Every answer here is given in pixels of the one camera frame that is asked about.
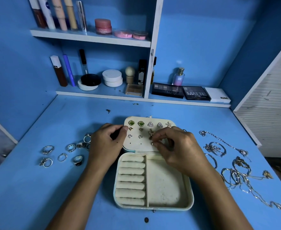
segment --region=jewelry box lid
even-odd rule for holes
[[[154,119],[151,117],[127,117],[124,125],[129,127],[123,147],[131,151],[158,152],[157,148],[151,145],[151,135],[162,128],[176,126],[171,120]]]

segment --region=white round container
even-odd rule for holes
[[[77,84],[79,85],[79,88],[84,91],[94,90],[94,89],[98,88],[97,85],[96,86],[83,85],[81,82],[81,79],[77,81]]]
[[[109,87],[118,87],[120,85],[122,85],[122,77],[119,81],[115,81],[115,82],[108,82],[106,80],[104,80],[105,85],[109,86]]]
[[[107,81],[107,82],[122,81],[121,72],[118,70],[115,70],[115,69],[105,70],[102,73],[102,76],[103,76],[104,81]]]

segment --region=hand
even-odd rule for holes
[[[160,142],[166,138],[171,150]],[[153,135],[152,141],[168,165],[195,181],[200,181],[208,173],[215,171],[190,132],[185,132],[178,127],[165,127]]]
[[[112,140],[110,135],[118,129],[120,129],[119,135],[116,139]],[[106,123],[93,133],[91,136],[88,166],[96,166],[103,169],[106,173],[122,149],[123,142],[127,136],[127,130],[127,126]]]

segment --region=ring roll slot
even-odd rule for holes
[[[137,161],[132,161],[132,162],[126,161],[126,162],[121,162],[120,167],[143,169],[146,167],[146,164],[142,163],[142,162],[137,162]]]
[[[145,158],[142,156],[124,156],[121,161],[137,161],[137,162],[144,162]]]
[[[141,198],[117,198],[117,202],[119,202],[122,205],[128,205],[128,206],[145,205],[145,199],[141,199]]]
[[[146,192],[139,189],[116,189],[115,196],[119,198],[145,198]]]
[[[117,189],[140,189],[145,190],[146,184],[141,182],[117,182]]]
[[[145,176],[118,174],[117,181],[118,182],[145,182]]]
[[[118,174],[128,174],[128,175],[143,175],[145,173],[144,169],[139,168],[124,168],[119,167]]]

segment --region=white box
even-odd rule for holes
[[[205,90],[211,98],[210,102],[231,102],[231,99],[226,95],[222,88],[205,88]]]
[[[133,126],[129,125],[130,120],[135,122]],[[143,121],[144,126],[139,126],[139,121]],[[124,121],[126,126],[133,129],[128,130],[123,144],[127,152],[120,156],[117,164],[113,196],[119,207],[186,211],[194,203],[189,178],[167,165],[157,148],[151,145],[148,132],[161,129],[158,123],[162,123],[163,127],[167,127],[168,123],[175,126],[170,120],[135,116]],[[132,167],[129,164],[127,169],[127,162],[132,161]],[[126,189],[126,186],[135,186],[137,189]]]

